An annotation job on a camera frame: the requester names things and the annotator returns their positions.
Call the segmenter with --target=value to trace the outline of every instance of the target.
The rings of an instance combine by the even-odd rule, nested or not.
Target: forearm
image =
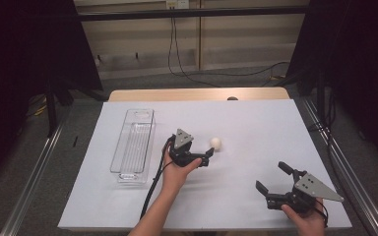
[[[167,219],[167,214],[170,211],[177,194],[178,192],[161,190],[156,200],[129,235],[160,235],[165,220]]]

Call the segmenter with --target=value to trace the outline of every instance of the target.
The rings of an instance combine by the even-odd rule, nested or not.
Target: black horizontal bar
[[[224,17],[224,16],[249,16],[249,15],[286,15],[305,14],[308,6],[292,7],[266,7],[266,8],[218,8],[218,9],[175,9],[137,12],[112,12],[112,13],[85,13],[79,15],[52,15],[34,17],[36,20],[51,21],[115,21],[134,19],[161,19],[161,18],[192,18],[192,17]]]

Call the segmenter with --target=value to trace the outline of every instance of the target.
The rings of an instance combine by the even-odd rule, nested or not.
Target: human hand
[[[315,208],[323,211],[323,200],[317,198],[320,203],[315,203]],[[306,215],[296,213],[290,206],[282,205],[283,212],[289,217],[297,227],[300,236],[324,236],[324,218],[317,211],[311,209]]]
[[[190,162],[185,167],[180,167],[175,163],[172,163],[172,159],[169,155],[168,148],[170,144],[167,145],[165,154],[164,154],[164,162],[163,162],[163,182],[161,191],[162,192],[169,192],[172,194],[177,195],[180,188],[184,185],[187,176],[189,175],[192,170],[198,168],[201,164],[202,159],[196,158],[192,162]]]

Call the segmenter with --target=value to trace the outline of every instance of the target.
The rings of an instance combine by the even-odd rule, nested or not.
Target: person's left hand
[[[196,158],[185,167],[180,167],[176,165],[175,163],[170,163],[173,160],[171,159],[168,153],[169,146],[170,146],[170,143],[167,145],[166,151],[164,154],[164,162],[163,162],[164,169],[162,172],[163,182],[162,182],[161,191],[177,194],[180,188],[182,188],[182,186],[184,185],[188,174],[192,170],[198,168],[202,160],[201,158]]]

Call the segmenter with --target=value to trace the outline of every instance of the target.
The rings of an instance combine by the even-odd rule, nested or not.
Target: white tabletop
[[[126,111],[151,108],[156,133],[149,181],[124,186],[109,168]],[[128,230],[141,213],[156,175],[161,148],[181,128],[195,139],[191,151],[209,149],[219,137],[222,148],[208,167],[193,171],[168,215],[168,230],[268,230],[293,228],[280,210],[267,209],[256,180],[270,193],[291,191],[293,180],[278,168],[284,161],[307,170],[334,189],[293,100],[106,102],[59,222],[70,230]],[[161,186],[152,196],[156,198]],[[324,201],[329,227],[351,227],[341,203]]]

